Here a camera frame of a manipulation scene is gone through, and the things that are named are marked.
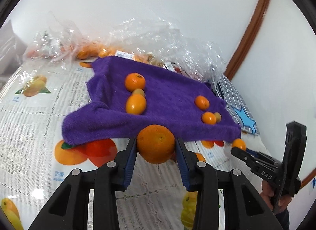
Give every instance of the purple cloth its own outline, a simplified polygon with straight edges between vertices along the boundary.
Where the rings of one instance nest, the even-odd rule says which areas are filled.
[[[241,129],[225,109],[225,101],[217,98],[205,84],[121,57],[97,59],[92,63],[94,77],[87,83],[92,102],[66,116],[62,131],[70,145],[107,138],[132,138],[146,126],[167,127],[184,141],[224,140],[232,142]],[[142,115],[125,112],[131,95],[124,86],[125,77],[137,72],[145,77],[147,107]],[[194,104],[198,95],[210,101],[211,112],[219,112],[222,121],[215,125],[201,121],[204,111]]]

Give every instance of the barcode label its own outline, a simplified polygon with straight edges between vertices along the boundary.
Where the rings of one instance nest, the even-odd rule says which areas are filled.
[[[172,72],[176,72],[176,70],[173,68],[173,65],[171,64],[171,62],[166,62],[165,63],[165,67]]]
[[[125,59],[131,59],[131,60],[134,59],[134,54],[130,54],[130,53],[127,53],[127,52],[123,52],[123,51],[120,51],[120,50],[117,50],[114,55],[115,55],[115,56],[118,56],[118,57],[125,58]]]

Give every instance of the fruit-patterned tablecloth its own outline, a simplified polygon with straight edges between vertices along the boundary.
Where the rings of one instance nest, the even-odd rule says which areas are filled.
[[[0,93],[0,198],[16,205],[24,229],[32,221],[65,177],[75,168],[94,170],[126,148],[127,139],[107,140],[76,149],[61,149],[61,124],[64,117],[90,101],[86,82],[91,68],[74,62],[67,70],[49,68],[45,92],[33,97],[18,93],[19,72]],[[248,148],[267,152],[259,136],[242,135]],[[230,145],[206,148],[200,141],[188,142],[189,150],[202,154],[216,169],[240,168],[260,191],[261,180],[230,155]],[[219,227],[224,229],[224,204],[219,190]],[[191,229],[196,195],[187,194],[177,164],[173,160],[160,165],[137,156],[131,185],[116,193],[121,229]],[[88,229],[92,229],[93,191],[90,192]]]

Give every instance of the blue gripper pad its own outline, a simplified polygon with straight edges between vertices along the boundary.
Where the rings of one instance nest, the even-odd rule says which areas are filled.
[[[137,144],[136,141],[133,143],[133,146],[131,148],[131,152],[128,156],[127,163],[124,169],[124,181],[123,185],[125,188],[127,188],[132,180],[132,175],[134,171],[135,161],[137,157]]]
[[[189,181],[189,168],[185,162],[185,158],[180,147],[179,142],[176,142],[176,158],[178,162],[178,167],[182,179],[182,183],[185,186],[186,190],[190,190],[190,181]]]

